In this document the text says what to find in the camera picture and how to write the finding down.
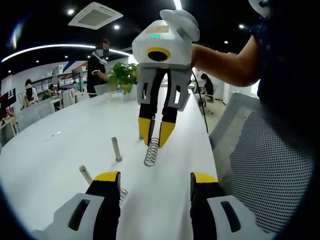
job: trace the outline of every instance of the white chair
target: white chair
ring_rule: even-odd
[[[72,100],[70,98],[69,91],[64,91],[62,93],[62,105],[63,105],[63,108],[66,108],[66,107],[72,105]]]
[[[26,129],[31,124],[39,121],[41,119],[41,115],[39,113],[36,104],[30,106],[22,111],[18,112],[16,115],[19,131]]]
[[[55,112],[55,107],[51,103],[50,99],[37,103],[35,107],[38,109],[41,118],[44,118]]]
[[[94,90],[97,96],[103,95],[105,93],[113,92],[109,84],[101,84],[94,86]]]
[[[84,100],[87,100],[89,99],[89,94],[87,92],[78,92],[76,95],[75,95],[75,103],[80,103],[81,101],[84,101]]]
[[[3,147],[4,145],[6,145],[7,142],[9,142],[15,135],[16,135],[16,133],[14,132],[10,121],[8,121],[4,125],[2,125],[0,128],[0,144],[1,144],[1,146]]]
[[[70,97],[70,105],[73,105],[76,103],[75,90],[70,89],[68,92],[69,92],[69,97]]]

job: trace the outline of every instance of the white table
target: white table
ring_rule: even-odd
[[[154,136],[158,136],[167,89],[160,88]],[[42,118],[14,137],[0,155],[0,180],[8,201],[28,230],[43,230],[54,212],[92,177],[121,171],[128,195],[121,204],[117,240],[191,240],[190,173],[217,177],[213,152],[198,105],[191,94],[155,166],[138,133],[136,101],[91,98]],[[117,163],[111,137],[123,161]]]

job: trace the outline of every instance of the metal pin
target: metal pin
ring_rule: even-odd
[[[91,185],[93,180],[92,180],[92,177],[90,176],[86,166],[81,165],[79,167],[79,170],[80,170],[81,174],[83,175],[84,179],[88,182],[89,185]]]
[[[118,140],[117,140],[117,138],[114,136],[114,137],[111,138],[111,141],[112,141],[113,150],[114,150],[114,154],[115,154],[115,160],[116,160],[117,162],[121,162],[121,161],[122,161],[122,157],[121,157],[121,155],[120,155]]]

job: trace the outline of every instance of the potted plant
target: potted plant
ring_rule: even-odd
[[[137,99],[137,65],[117,62],[107,71],[108,82],[113,90],[122,89],[126,100]]]

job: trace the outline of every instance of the cable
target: cable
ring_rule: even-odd
[[[196,75],[195,75],[194,71],[192,71],[192,74],[193,74],[193,76],[194,76],[194,80],[195,80],[195,83],[196,83],[196,87],[198,88],[198,92],[199,92],[200,103],[201,103],[201,106],[202,106],[202,112],[203,112],[203,116],[204,116],[204,122],[205,122],[206,132],[209,133],[209,131],[208,131],[207,119],[206,119],[206,113],[205,113],[204,103],[202,102],[202,98],[201,98],[201,92],[200,92],[199,83],[198,83],[198,80],[197,80],[197,78],[196,78]]]

